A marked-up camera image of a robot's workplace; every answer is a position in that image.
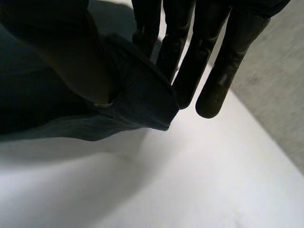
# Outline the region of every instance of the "cloth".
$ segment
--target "cloth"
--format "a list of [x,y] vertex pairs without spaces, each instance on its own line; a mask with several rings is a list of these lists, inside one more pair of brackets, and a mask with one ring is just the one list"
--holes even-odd
[[143,127],[167,130],[179,110],[164,75],[119,36],[106,37],[105,42],[123,91],[111,106],[96,107],[74,94],[3,28],[0,34],[0,85],[6,88],[0,91],[0,141],[48,137],[97,141]]

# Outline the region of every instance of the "gloved hand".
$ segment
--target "gloved hand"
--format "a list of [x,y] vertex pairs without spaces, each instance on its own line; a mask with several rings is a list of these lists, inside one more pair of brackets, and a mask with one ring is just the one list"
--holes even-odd
[[[216,116],[225,100],[232,80],[242,62],[250,44],[259,36],[270,22],[270,18],[280,12],[290,0],[164,0],[166,14],[166,37],[158,56],[157,66],[171,82],[181,57],[187,38],[193,5],[195,18],[193,36],[189,49],[177,77],[173,83],[180,108],[186,108],[200,82],[208,63],[211,52],[227,17],[228,24],[223,44],[212,68],[212,71],[201,91],[196,103],[197,113],[204,118]],[[146,55],[151,55],[157,39],[160,0],[133,0],[134,13],[137,19],[138,31],[134,34],[133,43],[143,49],[148,47]],[[146,36],[146,42],[137,34],[145,37],[145,25],[149,24],[153,31],[153,39]]]

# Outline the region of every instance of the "white surface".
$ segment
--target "white surface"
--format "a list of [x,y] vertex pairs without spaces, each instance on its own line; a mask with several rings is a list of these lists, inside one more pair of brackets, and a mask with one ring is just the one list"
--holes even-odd
[[304,178],[243,105],[166,133],[0,144],[1,228],[302,228]]

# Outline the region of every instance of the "dark fabric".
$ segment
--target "dark fabric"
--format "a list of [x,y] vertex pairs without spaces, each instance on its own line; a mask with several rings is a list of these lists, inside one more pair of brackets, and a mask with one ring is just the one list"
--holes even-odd
[[[30,42],[43,37],[77,36],[88,0],[0,0],[1,22],[10,32]],[[167,130],[179,110],[165,77],[131,43],[111,36],[104,39],[109,67],[122,84],[112,105],[97,107],[73,93],[58,75],[32,58],[15,71],[9,59],[20,55],[6,34],[0,42],[0,141],[69,137],[96,141],[112,134],[148,127]]]
[[[11,126],[15,125],[16,122],[13,121],[16,119],[22,123],[32,122],[32,118],[28,118],[32,116],[26,115],[26,112],[22,111],[26,109],[22,107],[24,97],[29,97],[30,100],[26,99],[27,104],[33,105],[38,102],[43,103],[44,99],[48,101],[56,91],[55,100],[57,103],[53,102],[49,105],[45,103],[44,108],[36,108],[36,110],[38,109],[36,113],[39,113],[41,121],[45,121],[45,123],[40,123],[37,127],[32,125],[32,128],[28,130],[1,134],[0,141],[48,137],[69,137],[97,141],[121,131],[143,127],[167,130],[179,110],[172,87],[155,66],[142,56],[131,43],[118,36],[110,36],[106,42],[123,85],[123,92],[111,106],[96,107],[93,103],[83,99],[79,100],[76,95],[70,94],[69,89],[63,83],[55,80],[54,78],[57,76],[51,72],[49,75],[40,77],[45,77],[44,80],[47,81],[55,80],[54,87],[37,83],[35,82],[37,78],[32,77],[28,81],[27,89],[15,90],[13,100],[9,101],[10,104],[15,104],[15,109],[19,107],[17,112],[19,116],[12,116],[8,112],[5,98],[7,94],[1,94],[0,105],[4,107],[1,109],[7,111],[7,116],[2,114],[1,118],[6,126],[10,126],[10,121]],[[4,79],[8,78],[15,80],[12,76],[1,76],[0,81],[3,82]],[[61,105],[68,100],[70,106]],[[75,109],[75,104],[82,108]],[[56,118],[50,120],[52,117],[49,115],[52,113],[54,113],[53,117]]]

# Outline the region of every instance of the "gray floor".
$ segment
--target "gray floor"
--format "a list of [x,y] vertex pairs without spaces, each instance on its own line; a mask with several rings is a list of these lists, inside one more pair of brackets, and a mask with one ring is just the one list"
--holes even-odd
[[232,90],[304,173],[304,4],[292,0],[252,44]]

